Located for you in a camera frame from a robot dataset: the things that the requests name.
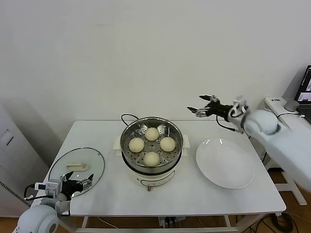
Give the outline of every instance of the table leg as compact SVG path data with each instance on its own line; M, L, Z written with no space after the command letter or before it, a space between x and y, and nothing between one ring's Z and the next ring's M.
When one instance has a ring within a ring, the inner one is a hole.
M263 218L265 214L258 214L258 215L246 215L242 218L241 221L237 223L238 232L243 232L250 226L252 226L255 222Z

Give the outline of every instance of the white mount stand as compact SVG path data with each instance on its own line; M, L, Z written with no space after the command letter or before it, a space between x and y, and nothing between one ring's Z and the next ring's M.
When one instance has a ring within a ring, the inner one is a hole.
M265 98L265 103L266 105L272 110L272 112L275 115L280 115L282 113L290 113L284 108L284 105L286 104L286 100L283 98L274 98L274 97L266 97ZM291 120L290 122L287 122L284 118L285 117L290 117ZM306 124L305 122L300 122L300 121L305 121L305 119L300 119L299 116L291 116L291 115L284 115L280 116L279 120L281 120L284 124L286 124L289 128L296 128L296 124L299 127L304 127L303 124ZM273 165L275 165L275 161L273 159L270 159L267 164L265 165L265 168L268 170L271 168ZM298 189L297 185L295 184L294 180L287 175L286 172L282 172L282 176L285 179L287 183L276 183L276 188L279 192L285 192L285 191L290 191L293 193L295 196L297 202L299 205L307 205L307 201L301 194L300 190Z

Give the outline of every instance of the white wall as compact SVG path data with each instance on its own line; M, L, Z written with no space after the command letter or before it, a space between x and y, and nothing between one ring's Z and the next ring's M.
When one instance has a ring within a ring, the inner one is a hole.
M194 119L199 94L256 108L311 58L303 0L2 0L0 101L51 162L78 119Z

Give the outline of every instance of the black power cord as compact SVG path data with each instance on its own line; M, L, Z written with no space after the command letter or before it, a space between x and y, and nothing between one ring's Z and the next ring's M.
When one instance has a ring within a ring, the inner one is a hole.
M122 115L121 115L121 120L123 121L123 123L124 123L125 125L128 125L128 124L124 121L124 119L123 119L124 116L131 116L131 117L134 117L134 118L136 118L136 119L138 120L138 117L135 116L135 115L133 115L133 114L128 114L128 113L122 114Z
M24 198L26 198L27 197L27 190L28 190L28 188L35 188L35 184L34 183L32 183L32 184L30 184L30 185L28 185L26 188L25 188L25 190L24 190Z
M262 162L265 160L266 156L267 156L267 152L265 152L264 157L263 157L263 159L261 160Z
M259 228L259 225L261 223L265 224L273 233L277 233L275 230L273 230L264 220L266 218L270 218L273 225L281 232L284 232L284 233L290 233L293 231L293 224L295 225L295 228L297 230L297 233L299 233L299 230L298 230L298 227L297 227L297 224L295 223L295 221L286 213L282 213L282 216L284 218L284 221L280 221L277 219L276 215L275 214L270 214L270 215L267 215L265 216L264 218L262 218L261 220L259 220L258 224L257 224L257 227L256 227L256 230L254 230L252 227L250 227L250 230L251 232L253 231L254 233L257 233L258 232L258 228ZM282 223L286 223L285 226L281 226L279 224L279 222L282 222Z
M216 115L216 122L217 122L217 124L218 124L220 127L223 127L223 128L225 128L225 129L227 129L227 130L231 130L231 131L233 131L233 132L239 132L239 130L237 130L237 129L233 129L233 128L224 126L224 125L222 125L221 123L219 123L219 121L218 121L218 115Z
M39 197L33 197L33 198L25 198L26 201L30 201L30 200L35 200L35 199L39 199L39 198L53 198L52 195L44 195L44 196L39 196Z

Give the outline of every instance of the cable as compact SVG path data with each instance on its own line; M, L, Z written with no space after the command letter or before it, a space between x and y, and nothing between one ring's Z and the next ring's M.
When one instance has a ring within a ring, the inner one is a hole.
M227 130L231 130L231 131L233 131L233 132L239 132L239 130L237 130L237 129L233 129L233 128L230 128L230 127L227 127L227 126L224 126L224 125L220 124L219 121L218 121L218 116L217 116L217 115L216 115L216 122L217 122L217 124L218 124L220 127L223 127L223 128L225 128L225 129L227 129Z
M262 162L265 160L266 156L267 156L267 152L265 152L264 157L263 157L263 159L261 160Z
M299 230L298 230L297 224L296 224L296 223L295 223L295 221L292 219L292 217L290 217L290 218L291 218L292 222L294 223L294 225L295 225L295 227L296 227L297 233L299 233Z
M301 117L305 117L305 115L302 115L300 113L282 113L282 114L278 115L276 118L278 119L282 115L301 115Z
M27 190L28 190L28 188L35 188L35 184L34 183L32 183L32 184L30 184L30 185L28 185L26 188L25 188L25 190L24 190L24 198L26 198L27 196Z
M128 124L123 120L123 117L124 117L124 116L131 116L131 117L134 117L134 118L136 118L136 119L138 120L138 117L135 116L135 115L133 115L133 114L128 114L128 113L122 114L122 115L121 115L121 120L122 120L123 123L126 124L126 125L128 125Z
M301 216L299 216L299 215L296 215L296 214L293 214L293 213L289 213L289 212L284 212L284 213L286 213L286 214L288 214L288 215L293 215L293 216L296 216L296 217L298 217L298 218L300 218L300 219L302 219L302 220L305 220L305 221L307 221L307 222L311 223L311 221L310 221L310 220L307 220L307 219L305 219L305 218L303 218L303 217L301 217Z
M179 224L179 226L180 226L180 228L183 228L182 226L181 226L181 224L180 224L180 221L177 219L177 221L178 221L178 224Z
M44 196L39 196L39 197L33 197L32 195L31 195L31 197L30 198L25 198L25 200L26 201L30 201L30 200L35 200L35 199L39 199L39 198L53 198L53 196L52 195L44 195Z
M262 221L264 225L266 225L273 233L276 233L275 230L273 230L265 221Z
M206 228L206 226L201 222L199 217L198 217L198 220L199 220L200 224Z
M109 222L106 222L106 221L102 220L99 216L98 216L98 219L99 219L100 221L106 223L106 224L109 225L109 226L112 226L112 227L114 227L114 228L116 228L116 229L119 229L119 228L116 227L115 225L112 225L112 224L110 224Z

